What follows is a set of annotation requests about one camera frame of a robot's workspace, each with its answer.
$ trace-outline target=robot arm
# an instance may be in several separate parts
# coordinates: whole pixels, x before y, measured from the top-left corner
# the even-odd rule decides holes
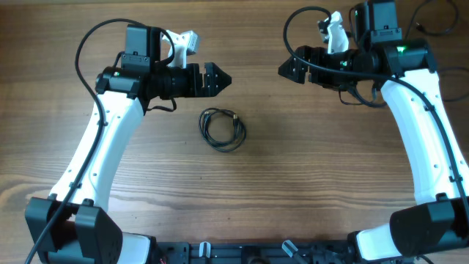
[[[97,77],[95,89],[106,122],[83,177],[65,206],[64,198],[97,135],[100,115],[96,105],[70,165],[49,197],[29,201],[26,223],[35,243],[57,209],[64,208],[38,246],[43,263],[160,263],[155,238],[123,233],[106,213],[122,154],[153,98],[174,103],[178,97],[214,97],[232,81],[212,62],[205,63],[203,78],[199,65],[186,63],[186,56],[195,54],[199,45],[194,32],[167,32],[176,40],[171,62],[176,64],[159,65],[161,30],[129,25],[121,67],[107,67]],[[68,221],[72,215],[75,221]]]
[[[303,46],[296,50],[296,56],[292,56],[278,69],[279,75],[301,84],[304,84],[309,70],[310,82],[339,92],[350,92],[362,104],[369,106],[376,105],[359,96],[357,83],[372,79],[367,76],[373,74],[394,76],[414,86],[434,108],[428,109],[416,93],[395,81],[375,81],[374,88],[382,92],[399,126],[413,172],[417,206],[395,212],[389,224],[351,233],[349,241],[357,252],[356,262],[415,257],[468,246],[469,219],[466,219],[467,212],[463,206],[463,199],[467,200],[467,197],[460,196],[459,186],[450,177],[453,168],[447,155],[448,150],[431,111],[439,116],[443,124],[457,160],[459,177],[469,177],[469,169],[443,108],[435,59],[424,40],[402,41],[402,32],[392,11],[395,12],[394,1],[359,4],[355,7],[357,29],[353,33],[356,39],[362,40],[363,47],[360,50],[347,50],[347,47],[344,52],[331,52],[331,46],[340,44],[331,42],[327,50]],[[328,25],[327,21],[318,23],[320,32],[323,39],[333,41],[330,30],[326,37],[323,33],[324,28],[331,27],[332,22]],[[344,32],[340,35],[341,38],[345,37]],[[333,71],[371,74],[360,77],[330,73],[311,67],[297,58]],[[464,191],[469,190],[469,181],[463,180],[461,184],[464,194]]]

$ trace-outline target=wooden table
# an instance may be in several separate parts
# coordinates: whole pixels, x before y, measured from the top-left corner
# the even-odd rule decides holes
[[[342,239],[413,206],[410,166],[388,109],[345,106],[335,92],[277,75],[289,57],[281,34],[293,11],[318,5],[346,18],[358,2],[0,6],[0,263],[24,261],[32,246],[24,208],[31,197],[48,195],[78,146],[93,102],[76,76],[75,51],[90,28],[110,18],[192,29],[202,44],[190,62],[215,62],[233,78],[216,98],[178,99],[175,113],[146,115],[111,192],[109,214],[123,231],[159,241]],[[403,29],[418,3],[398,1]],[[469,3],[457,3],[462,20],[454,33],[429,38],[441,66],[469,63]],[[422,10],[419,21],[444,29],[452,15],[440,2]],[[319,19],[324,15],[300,15],[291,25],[292,45],[324,46]],[[124,41],[123,23],[89,38],[81,70],[90,83]],[[467,76],[442,77],[443,95],[464,92],[467,82]],[[369,95],[369,84],[361,91]],[[197,119],[211,106],[236,111],[245,122],[248,139],[236,152],[218,153],[202,140]],[[469,100],[446,105],[466,157],[468,109]],[[465,263],[468,256],[467,250],[430,255],[436,263]]]

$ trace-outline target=table surface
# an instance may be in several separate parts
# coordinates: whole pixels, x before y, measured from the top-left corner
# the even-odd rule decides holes
[[[358,2],[0,6],[0,263],[25,259],[32,246],[26,204],[48,195],[78,146],[93,102],[76,76],[75,51],[90,28],[110,18],[174,32],[192,29],[202,43],[189,61],[215,62],[233,78],[216,98],[177,99],[175,113],[145,116],[111,191],[109,214],[123,231],[194,243],[343,239],[413,206],[410,165],[389,109],[345,106],[335,92],[277,75],[289,57],[281,34],[293,11],[318,5],[346,18]],[[404,30],[418,3],[397,2]],[[469,63],[469,3],[458,5],[462,19],[454,33],[428,39],[442,67]],[[444,29],[452,15],[438,2],[424,8],[418,21]],[[291,24],[291,44],[324,46],[319,19],[324,16],[315,12],[299,15]],[[410,37],[421,35],[413,30]],[[80,64],[90,83],[124,41],[123,23],[89,38]],[[464,92],[467,83],[456,73],[441,76],[443,96]],[[369,87],[360,88],[368,98]],[[239,150],[218,153],[202,140],[197,119],[207,107],[238,113],[248,129]],[[468,109],[469,100],[446,104],[466,157]],[[219,120],[219,127],[227,124],[220,134],[229,132],[229,122]],[[430,255],[436,263],[464,263],[468,256],[467,250]]]

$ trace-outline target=black cable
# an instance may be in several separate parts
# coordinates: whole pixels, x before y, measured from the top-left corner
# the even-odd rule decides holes
[[[124,51],[120,51],[120,52],[117,54],[116,60],[114,61],[114,64],[112,65],[112,67],[113,67],[114,69],[116,69],[117,63],[119,63],[119,59],[120,59],[120,57],[121,57],[123,54],[124,54]]]
[[[439,73],[444,73],[444,72],[448,72],[448,71],[451,71],[451,70],[461,70],[461,71],[465,71],[466,73],[469,73],[469,69],[466,68],[466,67],[460,67],[460,66],[456,66],[456,67],[446,67],[446,68],[443,68],[443,69],[439,69],[438,72]],[[466,98],[469,98],[469,92],[466,92],[464,95],[460,95],[456,98],[451,98],[451,99],[445,99],[443,98],[443,102],[446,102],[446,103],[453,103],[453,102],[459,102],[461,100],[464,100]]]
[[[386,102],[384,102],[384,103],[374,103],[373,102],[374,100],[372,102],[370,102],[367,99],[363,98],[361,96],[361,94],[358,92],[357,87],[353,87],[349,92],[353,95],[353,97],[357,98],[358,102],[362,103],[365,106],[368,106],[368,107],[371,107],[371,108],[382,108],[382,107],[387,106]]]
[[[137,21],[133,21],[133,20],[130,20],[130,19],[126,19],[126,18],[115,18],[115,19],[111,19],[111,20],[108,20],[108,21],[104,21],[104,22],[101,22],[99,23],[98,25],[94,26],[92,29],[90,29],[88,31],[88,33],[85,34],[85,36],[83,37],[83,39],[81,40],[80,42],[80,45],[78,46],[78,49],[76,51],[76,55],[75,55],[75,70],[76,70],[76,73],[78,75],[78,77],[80,78],[80,81],[81,83],[85,86],[86,90],[88,91],[88,93],[91,95],[91,97],[93,98],[93,101],[96,103],[96,106],[97,106],[97,111],[100,115],[100,120],[98,122],[98,127],[97,127],[97,133],[96,133],[96,136],[95,136],[95,140],[93,141],[93,144],[91,146],[91,148],[89,149],[89,152],[88,154],[86,155],[85,157],[85,160],[83,162],[83,165],[81,165],[81,168],[80,170],[78,171],[78,174],[76,175],[76,178],[75,180],[73,181],[71,187],[70,187],[70,190],[67,192],[67,195],[65,195],[65,198],[62,200],[60,206],[57,208],[57,210],[55,211],[55,213],[52,215],[51,219],[48,221],[48,223],[46,224],[46,226],[44,227],[44,230],[41,232],[40,236],[37,238],[36,240],[36,243],[34,244],[34,246],[31,248],[31,251],[29,252],[28,254],[28,257],[26,258],[26,261],[25,261],[25,264],[29,264],[31,263],[34,255],[36,254],[37,250],[39,249],[39,246],[40,244],[43,242],[44,240],[44,237],[45,235],[50,231],[50,229],[52,228],[53,225],[55,225],[57,219],[60,217],[62,211],[64,210],[66,204],[68,203],[68,201],[70,200],[70,198],[72,197],[73,193],[75,192],[75,190],[77,189],[78,187],[78,184],[81,182],[81,178],[83,177],[84,173],[85,173],[85,170],[86,168],[88,167],[89,165],[89,161],[91,160],[92,156],[94,155],[95,153],[95,150],[96,150],[96,147],[97,147],[97,144],[99,143],[100,141],[100,137],[101,137],[101,134],[103,133],[103,128],[104,128],[104,125],[106,123],[106,116],[104,115],[104,108],[103,108],[103,105],[101,104],[99,98],[96,96],[95,92],[92,90],[92,88],[88,85],[88,83],[86,82],[85,78],[83,77],[83,75],[81,74],[81,71],[80,71],[80,67],[78,65],[78,61],[80,59],[80,53],[81,53],[81,49],[83,48],[86,40],[88,39],[88,37],[94,32],[96,31],[96,29],[99,29],[101,26],[105,26],[109,23],[113,23],[113,22],[126,22],[126,23],[131,23],[131,24],[134,24],[134,25],[138,25],[138,26],[145,26],[144,24],[140,23],[140,22],[137,22]],[[169,36],[169,34],[166,32],[166,30],[163,30],[163,29],[160,29],[162,31],[162,33],[164,35],[166,35],[169,39],[169,42],[171,43],[171,46],[174,50],[174,44],[173,44],[173,41],[171,39],[171,36]],[[119,58],[120,58],[120,55],[117,55],[117,59],[116,59],[116,62],[119,61]],[[172,60],[174,59],[174,53],[160,61],[160,62],[157,62],[157,63],[162,63],[164,65],[167,65],[169,64]]]
[[[363,105],[362,103],[349,103],[349,102],[346,102],[346,101],[342,100],[342,95],[341,94],[342,94],[342,92],[339,91],[339,100],[344,105],[346,105],[346,106],[362,106]]]
[[[153,106],[151,109],[147,109],[147,111],[152,111],[154,109],[157,109],[157,110],[162,110],[162,111],[173,112],[174,110],[177,109],[177,105],[176,105],[176,101],[173,98],[171,98],[171,103],[173,103],[173,109],[169,109],[165,106]]]
[[[425,255],[421,255],[421,256],[418,256],[417,257],[417,260],[419,259],[422,259],[422,260],[425,260],[428,264],[434,264],[433,261],[431,261],[428,257],[426,257]]]
[[[298,56],[293,51],[290,44],[288,43],[288,39],[287,39],[288,25],[290,24],[290,22],[292,21],[292,19],[296,15],[298,15],[302,12],[305,12],[305,11],[310,11],[310,10],[320,11],[320,12],[323,12],[323,13],[328,14],[328,15],[330,14],[329,11],[327,11],[326,9],[321,8],[321,7],[304,7],[304,8],[300,8],[299,10],[296,10],[295,12],[293,12],[288,17],[287,22],[285,22],[284,33],[283,33],[284,44],[285,44],[285,47],[287,48],[288,52],[294,58],[298,59],[300,62],[308,65],[309,67],[314,68],[315,70],[321,70],[321,71],[326,72],[326,73],[332,73],[332,74],[337,74],[337,75],[342,75],[342,76],[352,76],[352,77],[356,77],[356,78],[371,79],[371,80],[382,81],[382,82],[393,81],[397,84],[401,84],[402,86],[407,87],[409,90],[411,90],[413,93],[415,93],[424,102],[425,106],[428,108],[428,111],[432,114],[433,119],[435,120],[435,123],[438,127],[438,130],[440,131],[441,138],[443,140],[443,143],[445,144],[446,151],[448,153],[448,159],[449,159],[449,162],[451,164],[452,172],[454,173],[454,182],[456,183],[459,195],[461,196],[462,204],[464,206],[464,211],[465,211],[465,217],[466,217],[466,220],[468,222],[468,227],[469,227],[469,203],[468,203],[468,199],[466,198],[466,194],[465,194],[464,188],[463,188],[462,183],[461,183],[462,178],[461,178],[461,175],[459,174],[456,158],[454,157],[453,148],[452,148],[451,143],[449,141],[448,134],[446,134],[445,127],[443,126],[443,124],[441,122],[441,119],[440,119],[440,117],[438,116],[438,114],[435,110],[435,107],[432,105],[432,103],[430,103],[430,101],[426,98],[426,96],[422,92],[420,92],[417,88],[415,88],[411,84],[407,83],[406,81],[403,81],[403,80],[400,80],[400,79],[397,79],[397,78],[394,78],[394,77],[391,77],[391,76],[380,75],[380,74],[356,73],[356,72],[350,72],[350,71],[346,71],[346,70],[328,69],[326,67],[321,67],[319,65],[312,64],[312,63],[308,62],[307,60],[303,59],[302,57]]]
[[[417,16],[417,13],[418,11],[424,7],[425,5],[429,4],[430,2],[432,2],[434,0],[425,0],[423,3],[421,3],[417,8],[416,8],[416,11],[414,11],[413,15],[412,15],[412,18],[410,19],[410,23],[409,23],[409,26],[407,28],[407,31],[405,32],[405,37],[404,39],[406,40],[407,37],[409,37],[409,33],[410,33],[410,30],[412,29],[412,25],[413,25],[413,21],[416,19],[416,16]],[[417,30],[419,30],[420,32],[422,32],[423,34],[425,34],[426,36],[431,36],[431,37],[441,37],[441,36],[444,36],[446,34],[449,34],[453,31],[453,29],[456,27],[458,21],[459,21],[459,8],[457,7],[457,5],[453,2],[453,0],[446,0],[446,2],[448,2],[448,4],[450,4],[453,9],[454,9],[454,20],[453,20],[453,23],[445,30],[443,30],[442,32],[428,32],[424,26],[422,26],[421,24],[417,23]]]
[[[233,128],[234,133],[233,137],[225,142],[220,142],[215,140],[210,133],[208,132],[208,127],[210,125],[210,121],[214,114],[224,114],[228,117],[233,119]],[[202,111],[199,116],[199,130],[200,134],[204,138],[204,140],[214,149],[222,152],[228,153],[233,150],[236,150],[240,145],[246,140],[246,127],[244,126],[243,122],[241,122],[240,118],[231,110],[226,109],[217,109],[217,108],[208,108]]]
[[[355,36],[355,30],[354,30],[353,24],[352,24],[352,11],[354,9],[355,9],[355,7],[352,7],[349,10],[349,27],[350,27],[350,32],[352,33],[352,36],[353,36],[353,42],[355,42],[355,45],[358,47],[357,36]]]

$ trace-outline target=black base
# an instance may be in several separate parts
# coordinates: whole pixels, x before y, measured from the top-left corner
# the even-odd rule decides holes
[[[354,253],[347,241],[296,243],[298,254],[310,264],[352,264]],[[199,257],[199,244],[158,243],[164,254],[157,264],[298,264],[281,248],[281,243],[213,244],[210,258]],[[413,264],[413,258],[370,262],[373,264]]]

